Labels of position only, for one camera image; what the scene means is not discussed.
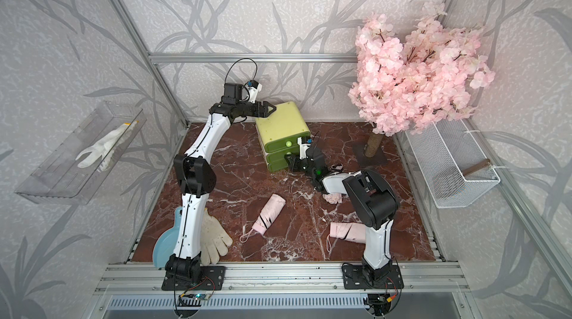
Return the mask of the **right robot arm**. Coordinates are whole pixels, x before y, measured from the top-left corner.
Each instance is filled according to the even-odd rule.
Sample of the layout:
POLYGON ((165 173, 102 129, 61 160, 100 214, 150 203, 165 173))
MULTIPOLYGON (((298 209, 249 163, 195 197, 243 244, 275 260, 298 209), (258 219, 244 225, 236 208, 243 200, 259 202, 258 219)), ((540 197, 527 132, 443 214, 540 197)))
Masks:
POLYGON ((376 280, 391 271, 390 231, 399 209, 399 199, 390 184, 375 170, 347 173, 342 165, 329 166, 323 152, 301 139, 298 154, 286 154, 288 169, 307 175, 323 195, 346 195, 365 225, 363 274, 376 280))

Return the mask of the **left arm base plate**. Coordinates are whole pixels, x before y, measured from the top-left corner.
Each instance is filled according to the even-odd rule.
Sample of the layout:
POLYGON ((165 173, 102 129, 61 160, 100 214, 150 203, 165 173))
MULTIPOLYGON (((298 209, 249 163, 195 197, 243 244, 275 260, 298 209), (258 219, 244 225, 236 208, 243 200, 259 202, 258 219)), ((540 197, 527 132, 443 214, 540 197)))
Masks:
POLYGON ((225 266, 199 267, 198 273, 189 274, 184 268, 167 270, 161 289, 163 291, 182 292, 184 290, 204 290, 216 292, 223 287, 226 274, 225 266))

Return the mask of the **green bottom drawer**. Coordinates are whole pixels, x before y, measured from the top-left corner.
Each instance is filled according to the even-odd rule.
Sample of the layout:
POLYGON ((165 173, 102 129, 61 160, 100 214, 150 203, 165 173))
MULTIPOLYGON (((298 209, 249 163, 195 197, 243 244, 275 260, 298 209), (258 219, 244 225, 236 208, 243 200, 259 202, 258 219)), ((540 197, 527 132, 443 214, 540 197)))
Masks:
POLYGON ((285 155, 282 155, 281 157, 275 157, 271 160, 268 160, 267 166, 268 166, 268 170, 270 172, 281 171, 281 170, 287 169, 289 167, 285 155))

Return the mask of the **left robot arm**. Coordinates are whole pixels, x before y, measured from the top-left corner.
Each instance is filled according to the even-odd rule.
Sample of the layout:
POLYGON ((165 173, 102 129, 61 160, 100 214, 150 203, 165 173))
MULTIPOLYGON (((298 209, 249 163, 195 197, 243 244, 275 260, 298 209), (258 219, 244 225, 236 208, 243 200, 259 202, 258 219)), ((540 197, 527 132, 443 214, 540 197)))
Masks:
POLYGON ((183 211, 173 254, 165 266, 166 278, 192 286, 202 281, 200 231, 209 194, 217 177, 210 162, 223 135, 237 118, 267 118, 276 106, 256 99, 262 85, 226 83, 220 102, 209 110, 200 135, 184 155, 174 158, 174 168, 182 192, 183 211))

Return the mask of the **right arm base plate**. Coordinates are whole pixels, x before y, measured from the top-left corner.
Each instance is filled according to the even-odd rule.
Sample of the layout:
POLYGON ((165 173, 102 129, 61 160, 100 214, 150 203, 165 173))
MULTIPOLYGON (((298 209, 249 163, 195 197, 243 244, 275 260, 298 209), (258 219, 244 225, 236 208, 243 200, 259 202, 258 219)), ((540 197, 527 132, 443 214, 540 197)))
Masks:
POLYGON ((393 262, 382 268, 373 269, 368 264, 353 265, 344 262, 341 265, 344 289, 387 289, 402 290, 404 282, 401 269, 393 262))

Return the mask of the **green drawer cabinet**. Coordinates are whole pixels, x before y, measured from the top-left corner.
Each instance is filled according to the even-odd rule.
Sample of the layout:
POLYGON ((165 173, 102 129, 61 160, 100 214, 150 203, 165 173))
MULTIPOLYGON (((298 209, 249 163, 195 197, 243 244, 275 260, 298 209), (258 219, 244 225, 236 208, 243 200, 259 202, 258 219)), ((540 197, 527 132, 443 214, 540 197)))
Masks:
POLYGON ((311 135, 293 101, 277 104, 275 112, 267 118, 256 118, 255 123, 263 157, 270 172, 286 169, 288 163, 285 155, 299 154, 297 140, 311 135))

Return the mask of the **green top drawer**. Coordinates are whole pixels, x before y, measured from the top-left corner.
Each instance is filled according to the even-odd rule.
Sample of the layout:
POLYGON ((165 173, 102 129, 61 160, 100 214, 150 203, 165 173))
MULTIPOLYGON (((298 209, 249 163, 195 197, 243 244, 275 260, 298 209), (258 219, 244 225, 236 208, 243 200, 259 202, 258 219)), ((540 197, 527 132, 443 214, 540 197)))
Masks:
POLYGON ((310 131, 277 133, 277 132, 264 132, 260 133, 260 139, 267 153, 278 151, 283 148, 289 148, 292 145, 297 145, 299 137, 309 137, 310 131))

